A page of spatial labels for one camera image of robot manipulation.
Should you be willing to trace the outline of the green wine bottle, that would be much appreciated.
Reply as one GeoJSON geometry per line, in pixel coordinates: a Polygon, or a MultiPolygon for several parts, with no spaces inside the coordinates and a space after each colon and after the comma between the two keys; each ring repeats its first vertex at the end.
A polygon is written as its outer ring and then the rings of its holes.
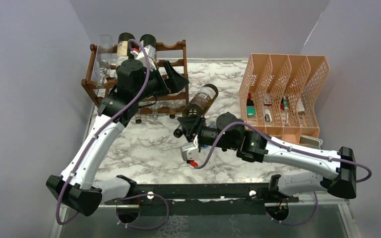
{"type": "MultiPolygon", "coordinates": [[[[184,107],[180,117],[201,116],[204,118],[218,97],[218,88],[213,84],[205,84],[184,107]]],[[[177,138],[177,129],[173,135],[177,138]]]]}
{"type": "Polygon", "coordinates": [[[151,34],[144,34],[140,37],[140,43],[144,46],[144,49],[148,57],[154,62],[157,62],[156,56],[156,38],[151,34]]]}
{"type": "Polygon", "coordinates": [[[135,59],[134,55],[131,54],[130,49],[128,48],[129,39],[135,39],[134,35],[129,32],[123,32],[118,37],[116,71],[118,71],[125,60],[135,59]]]}

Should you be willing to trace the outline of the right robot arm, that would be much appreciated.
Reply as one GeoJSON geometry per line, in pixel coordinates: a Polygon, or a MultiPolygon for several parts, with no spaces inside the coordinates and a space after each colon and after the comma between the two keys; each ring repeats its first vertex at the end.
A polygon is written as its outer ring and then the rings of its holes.
{"type": "Polygon", "coordinates": [[[326,191],[344,199],[357,196],[356,164],[351,148],[321,150],[283,141],[261,133],[257,129],[247,130],[247,124],[229,112],[221,114],[216,125],[209,127],[204,116],[179,117],[179,126],[174,130],[176,138],[184,136],[187,144],[180,147],[182,158],[195,168],[208,164],[196,163],[203,145],[223,150],[233,150],[246,162],[284,164],[303,169],[295,175],[275,175],[266,189],[267,197],[274,202],[297,193],[326,191]]]}

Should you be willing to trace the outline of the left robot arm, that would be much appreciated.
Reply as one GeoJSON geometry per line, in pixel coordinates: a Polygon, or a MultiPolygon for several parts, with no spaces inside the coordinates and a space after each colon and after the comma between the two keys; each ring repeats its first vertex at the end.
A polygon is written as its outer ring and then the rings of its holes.
{"type": "Polygon", "coordinates": [[[101,202],[119,198],[135,200],[136,190],[121,179],[95,182],[94,178],[109,148],[138,112],[140,101],[181,92],[189,83],[169,61],[163,63],[167,78],[158,69],[147,69],[136,59],[117,68],[118,82],[98,108],[91,130],[70,164],[58,176],[49,176],[46,186],[57,199],[84,216],[90,216],[101,202]]]}

